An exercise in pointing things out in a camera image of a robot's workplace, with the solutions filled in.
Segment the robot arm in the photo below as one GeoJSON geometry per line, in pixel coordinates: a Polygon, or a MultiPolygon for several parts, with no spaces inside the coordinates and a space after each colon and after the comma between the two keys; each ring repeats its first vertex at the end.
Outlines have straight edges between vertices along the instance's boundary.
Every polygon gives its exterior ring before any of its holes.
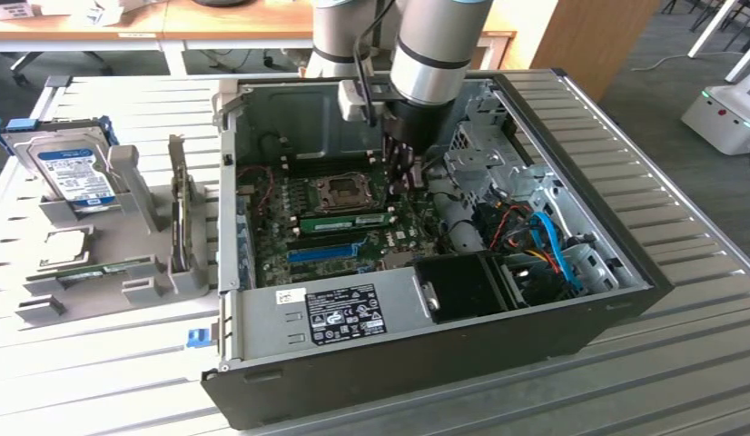
{"type": "MultiPolygon", "coordinates": [[[[386,11],[395,2],[390,0],[386,11]]],[[[354,61],[357,47],[355,42],[351,43],[350,23],[357,21],[357,13],[373,16],[374,3],[371,0],[317,2],[314,59],[317,65],[325,63],[326,68],[309,68],[310,75],[361,73],[354,61]]],[[[410,0],[405,3],[389,83],[371,86],[359,74],[363,80],[358,83],[343,80],[339,88],[339,103],[347,120],[366,119],[375,125],[382,114],[389,194],[405,193],[415,185],[415,157],[437,141],[438,126],[461,93],[494,0],[410,0]]],[[[362,52],[362,59],[367,61],[362,65],[363,73],[370,74],[369,49],[362,52]]]]}

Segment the circuit board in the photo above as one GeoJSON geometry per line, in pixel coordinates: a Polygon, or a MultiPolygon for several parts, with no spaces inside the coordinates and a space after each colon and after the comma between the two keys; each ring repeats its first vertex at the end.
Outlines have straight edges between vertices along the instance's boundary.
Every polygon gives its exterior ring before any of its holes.
{"type": "Polygon", "coordinates": [[[386,200],[379,160],[341,174],[286,166],[258,167],[241,178],[259,287],[402,268],[438,254],[434,202],[427,193],[386,200]],[[329,185],[335,189],[325,190],[329,185]]]}

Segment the green ram module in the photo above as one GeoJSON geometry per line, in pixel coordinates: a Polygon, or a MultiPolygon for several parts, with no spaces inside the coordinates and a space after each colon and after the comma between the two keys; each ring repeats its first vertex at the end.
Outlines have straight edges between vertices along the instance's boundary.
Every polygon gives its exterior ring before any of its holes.
{"type": "Polygon", "coordinates": [[[391,212],[385,212],[326,218],[306,218],[299,222],[299,229],[303,233],[373,229],[390,225],[393,216],[391,212]]]}

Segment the yellow wire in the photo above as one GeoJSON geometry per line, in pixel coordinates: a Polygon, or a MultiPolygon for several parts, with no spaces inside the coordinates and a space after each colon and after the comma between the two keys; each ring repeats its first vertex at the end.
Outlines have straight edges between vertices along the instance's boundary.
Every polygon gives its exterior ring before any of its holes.
{"type": "Polygon", "coordinates": [[[539,259],[542,259],[546,263],[549,263],[549,260],[541,253],[535,252],[534,250],[526,250],[525,252],[529,253],[531,256],[535,256],[539,259]]]}

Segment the blue pcie slot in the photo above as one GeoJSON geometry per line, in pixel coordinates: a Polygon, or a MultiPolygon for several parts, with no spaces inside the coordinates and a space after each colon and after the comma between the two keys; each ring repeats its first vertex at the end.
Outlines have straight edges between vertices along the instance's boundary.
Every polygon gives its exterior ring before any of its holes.
{"type": "Polygon", "coordinates": [[[345,259],[347,257],[355,257],[358,255],[358,251],[357,244],[305,250],[302,252],[289,253],[289,262],[319,262],[329,261],[331,259],[345,259]]]}

